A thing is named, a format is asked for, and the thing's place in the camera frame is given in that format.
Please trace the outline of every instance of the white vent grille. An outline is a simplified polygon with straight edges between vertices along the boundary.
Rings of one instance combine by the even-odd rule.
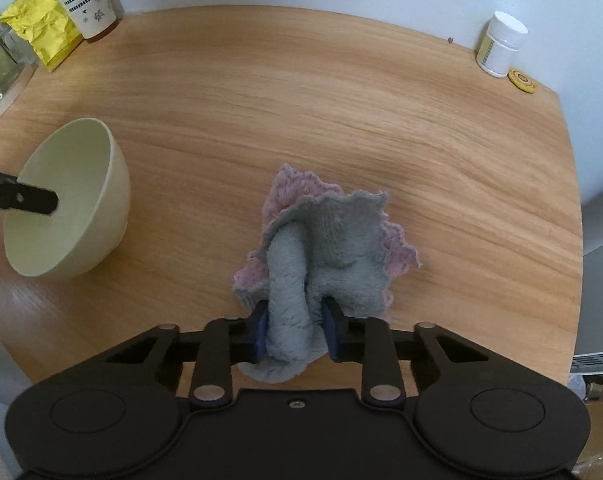
[[[603,374],[603,352],[574,356],[570,373],[578,375]]]

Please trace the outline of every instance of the crumpled yellow package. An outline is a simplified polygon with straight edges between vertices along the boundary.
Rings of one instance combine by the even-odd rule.
[[[15,0],[0,21],[32,45],[50,72],[84,39],[57,0]]]

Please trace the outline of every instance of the towel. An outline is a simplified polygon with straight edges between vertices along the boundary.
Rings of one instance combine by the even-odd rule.
[[[281,168],[262,209],[262,244],[234,278],[249,311],[268,300],[266,355],[241,363],[243,373],[281,383],[325,354],[322,298],[335,298],[347,316],[383,316],[392,279],[419,266],[402,227],[384,213],[388,200],[385,192],[346,194],[312,171]]]

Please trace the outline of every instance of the bowl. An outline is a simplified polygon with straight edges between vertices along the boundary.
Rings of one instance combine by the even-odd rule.
[[[59,197],[56,211],[8,210],[4,245],[12,268],[28,277],[70,278],[117,247],[130,209],[130,177],[121,148],[102,121],[62,126],[25,163],[19,182]]]

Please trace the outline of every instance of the wooden table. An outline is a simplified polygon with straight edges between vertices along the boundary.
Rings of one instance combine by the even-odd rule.
[[[0,119],[0,170],[18,173],[82,116],[104,120],[121,145],[130,219],[97,268],[47,282],[9,267],[0,215],[0,337],[33,380],[161,322],[201,330],[240,314],[232,276],[259,244],[261,206],[286,162],[392,194],[390,219],[424,264],[392,285],[394,327],[430,320],[566,380],[581,209],[547,88],[526,94],[469,50],[384,23],[199,7],[127,18],[53,74],[39,70]],[[359,383],[359,365],[323,358],[284,386]],[[253,382],[237,372],[235,384]]]

